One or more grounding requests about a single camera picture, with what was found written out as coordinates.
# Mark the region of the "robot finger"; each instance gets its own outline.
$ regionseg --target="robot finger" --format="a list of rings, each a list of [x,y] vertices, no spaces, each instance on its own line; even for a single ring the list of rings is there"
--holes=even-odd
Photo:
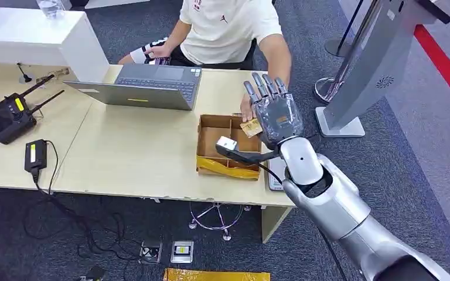
[[[284,82],[282,81],[282,79],[280,79],[280,78],[275,78],[275,83],[277,84],[277,87],[278,87],[278,92],[281,94],[281,95],[285,95],[285,94],[287,94],[287,88],[285,88],[285,84],[284,84]]]
[[[256,82],[256,85],[258,85],[258,91],[260,91],[260,96],[263,98],[267,97],[268,96],[267,90],[265,89],[265,85],[261,81],[261,78],[258,75],[258,73],[253,72],[253,79],[254,79],[254,82]]]
[[[258,95],[254,91],[253,85],[251,85],[249,81],[244,81],[244,87],[246,88],[247,94],[251,98],[251,102],[253,104],[260,101],[260,98],[258,98]]]
[[[270,97],[273,98],[275,95],[278,94],[277,88],[275,87],[275,85],[273,85],[273,81],[270,78],[270,76],[263,74],[263,79],[265,80],[265,83],[267,84],[267,89],[268,92],[270,94]]]

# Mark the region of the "red stripe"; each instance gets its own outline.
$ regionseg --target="red stripe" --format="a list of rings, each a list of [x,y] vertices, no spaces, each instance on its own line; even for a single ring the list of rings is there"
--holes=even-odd
[[[423,25],[415,28],[415,37],[450,87],[450,59]]]

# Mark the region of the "open cardboard box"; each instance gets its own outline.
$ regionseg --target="open cardboard box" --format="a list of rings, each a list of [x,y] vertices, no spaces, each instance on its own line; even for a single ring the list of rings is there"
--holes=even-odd
[[[258,180],[260,168],[246,166],[220,155],[215,148],[221,136],[237,142],[242,152],[261,152],[261,141],[257,136],[248,138],[242,131],[240,116],[201,115],[197,127],[197,172],[199,174],[220,174],[241,179]]]

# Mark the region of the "touchpad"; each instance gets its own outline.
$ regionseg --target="touchpad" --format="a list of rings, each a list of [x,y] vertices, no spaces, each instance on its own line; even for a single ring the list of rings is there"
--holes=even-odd
[[[171,80],[179,80],[182,78],[182,68],[158,67],[155,78],[164,78]]]

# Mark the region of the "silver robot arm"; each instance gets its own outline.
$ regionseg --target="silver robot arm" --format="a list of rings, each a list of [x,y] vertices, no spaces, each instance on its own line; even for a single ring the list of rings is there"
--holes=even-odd
[[[263,129],[260,139],[270,153],[240,152],[232,140],[221,139],[217,151],[231,159],[255,164],[280,156],[287,164],[284,191],[304,210],[326,236],[338,242],[368,281],[450,280],[450,275],[431,258],[396,238],[370,215],[358,188],[324,155],[316,154],[302,137],[302,117],[286,86],[253,73],[260,94],[246,81],[256,116]],[[316,194],[308,192],[314,186]]]
[[[358,188],[305,138],[280,145],[289,178],[282,182],[294,204],[304,210],[326,236],[338,242],[368,281],[450,280],[427,255],[396,238],[371,215]],[[314,197],[302,189],[325,182]]]

